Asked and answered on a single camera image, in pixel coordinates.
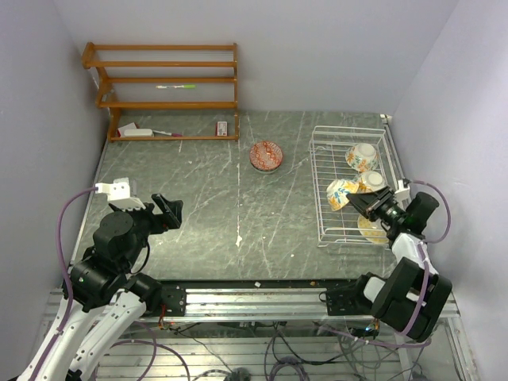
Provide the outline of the blue yellow patterned bowl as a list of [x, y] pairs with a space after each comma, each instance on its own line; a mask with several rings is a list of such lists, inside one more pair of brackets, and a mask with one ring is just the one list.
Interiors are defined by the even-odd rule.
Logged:
[[380, 221], [370, 221], [359, 215], [357, 218], [357, 228], [360, 234], [373, 244], [387, 244], [386, 231], [383, 229]]

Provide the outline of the orange blue patterned bowl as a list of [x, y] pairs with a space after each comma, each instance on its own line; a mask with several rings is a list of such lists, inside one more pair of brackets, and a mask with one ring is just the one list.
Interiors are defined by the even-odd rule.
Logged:
[[355, 194], [359, 189], [356, 181], [335, 179], [326, 188], [326, 197], [332, 211], [338, 211], [349, 203], [348, 194]]

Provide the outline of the orange flower bowl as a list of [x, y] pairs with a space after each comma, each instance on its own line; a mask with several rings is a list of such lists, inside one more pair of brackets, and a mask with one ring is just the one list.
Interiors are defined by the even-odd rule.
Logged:
[[377, 171], [364, 171], [358, 174], [359, 193], [371, 193], [383, 189], [387, 184], [384, 177]]
[[347, 150], [345, 160], [350, 168], [360, 173], [374, 171], [379, 164], [379, 154], [374, 145], [359, 143]]

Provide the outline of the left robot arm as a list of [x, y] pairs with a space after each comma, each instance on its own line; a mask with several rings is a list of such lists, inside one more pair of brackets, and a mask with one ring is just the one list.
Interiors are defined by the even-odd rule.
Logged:
[[93, 245], [63, 271], [63, 297], [50, 331], [20, 380], [86, 380], [125, 329], [162, 304], [162, 283], [134, 271], [151, 235], [179, 229], [183, 201], [153, 194], [109, 198]]

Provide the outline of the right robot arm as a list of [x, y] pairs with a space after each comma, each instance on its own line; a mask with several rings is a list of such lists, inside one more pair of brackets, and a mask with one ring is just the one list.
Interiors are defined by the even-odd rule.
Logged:
[[362, 217], [381, 223], [397, 260], [385, 279], [372, 273], [358, 278], [349, 296], [351, 307], [413, 341], [426, 341], [452, 292], [451, 281], [431, 264], [423, 234], [440, 203], [432, 195], [418, 192], [402, 209], [389, 187], [348, 194], [347, 198]]

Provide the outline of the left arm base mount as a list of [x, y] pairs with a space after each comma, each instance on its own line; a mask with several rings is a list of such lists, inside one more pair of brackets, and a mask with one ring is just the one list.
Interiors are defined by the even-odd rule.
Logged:
[[186, 290], [178, 285], [163, 285], [160, 306], [164, 317], [183, 317], [187, 308]]

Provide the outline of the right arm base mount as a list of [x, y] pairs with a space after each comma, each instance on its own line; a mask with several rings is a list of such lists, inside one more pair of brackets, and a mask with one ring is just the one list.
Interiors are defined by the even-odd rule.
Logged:
[[325, 288], [318, 298], [325, 303], [327, 314], [333, 316], [371, 315], [372, 302], [364, 295], [369, 278], [325, 279], [320, 283]]

